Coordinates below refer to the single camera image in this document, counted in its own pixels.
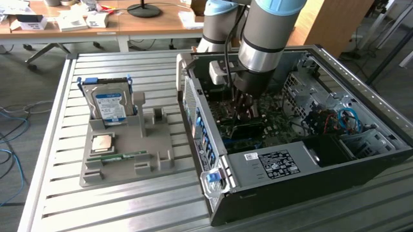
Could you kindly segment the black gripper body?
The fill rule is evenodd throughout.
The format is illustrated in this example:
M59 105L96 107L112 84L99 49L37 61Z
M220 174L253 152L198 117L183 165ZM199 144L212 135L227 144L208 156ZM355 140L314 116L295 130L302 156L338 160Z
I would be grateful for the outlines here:
M253 72L243 70L237 72L234 80L235 88L245 94L259 96L267 90L275 70L269 72Z

